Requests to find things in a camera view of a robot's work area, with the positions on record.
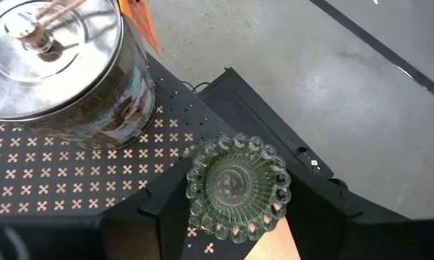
patterned tablecloth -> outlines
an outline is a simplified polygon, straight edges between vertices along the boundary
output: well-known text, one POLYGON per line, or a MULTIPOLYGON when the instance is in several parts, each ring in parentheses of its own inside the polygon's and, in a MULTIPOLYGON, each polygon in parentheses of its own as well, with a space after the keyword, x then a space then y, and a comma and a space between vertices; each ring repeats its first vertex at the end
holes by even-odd
MULTIPOLYGON (((149 57, 160 105, 134 144, 91 151, 0 123, 0 215, 97 215, 163 174, 200 139, 233 132, 170 72, 149 57)), ((243 259, 235 245, 188 228, 183 259, 243 259)))

metal container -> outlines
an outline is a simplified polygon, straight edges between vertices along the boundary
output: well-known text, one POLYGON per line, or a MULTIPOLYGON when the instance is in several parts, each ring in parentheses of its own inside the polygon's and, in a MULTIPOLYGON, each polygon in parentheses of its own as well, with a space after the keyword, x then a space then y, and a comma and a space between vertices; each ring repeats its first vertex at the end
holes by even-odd
POLYGON ((47 26, 38 44, 19 40, 49 4, 0 1, 0 121, 94 150, 133 142, 157 96, 131 23, 116 0, 89 0, 47 26))

green glass bowl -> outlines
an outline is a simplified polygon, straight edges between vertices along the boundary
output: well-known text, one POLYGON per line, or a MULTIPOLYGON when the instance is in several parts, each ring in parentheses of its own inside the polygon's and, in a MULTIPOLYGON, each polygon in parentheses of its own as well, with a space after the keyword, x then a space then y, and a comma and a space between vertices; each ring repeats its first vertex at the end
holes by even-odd
POLYGON ((257 241, 286 214, 290 175, 260 137, 238 133, 190 147, 190 225, 218 239, 257 241))

orange object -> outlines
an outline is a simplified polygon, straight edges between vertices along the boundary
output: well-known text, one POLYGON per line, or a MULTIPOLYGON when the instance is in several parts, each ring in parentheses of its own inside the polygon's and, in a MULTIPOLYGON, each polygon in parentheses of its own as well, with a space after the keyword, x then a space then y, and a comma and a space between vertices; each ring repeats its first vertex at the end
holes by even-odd
POLYGON ((156 32, 152 24, 151 10, 146 0, 118 0, 118 2, 121 12, 135 23, 154 51, 162 56, 162 49, 157 44, 156 32))
POLYGON ((244 260, 300 260, 289 223, 283 217, 276 228, 266 232, 244 260))

concrete floor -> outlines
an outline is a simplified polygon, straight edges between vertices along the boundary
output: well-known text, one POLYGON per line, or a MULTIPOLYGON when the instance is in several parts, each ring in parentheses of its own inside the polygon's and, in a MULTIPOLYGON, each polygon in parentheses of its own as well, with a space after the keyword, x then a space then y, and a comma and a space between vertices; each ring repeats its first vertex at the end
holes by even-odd
MULTIPOLYGON (((352 191, 434 217, 434 97, 327 14, 308 0, 149 4, 178 78, 233 67, 352 191)), ((434 75, 430 59, 417 67, 434 75)))
POLYGON ((434 81, 434 0, 327 1, 434 81))

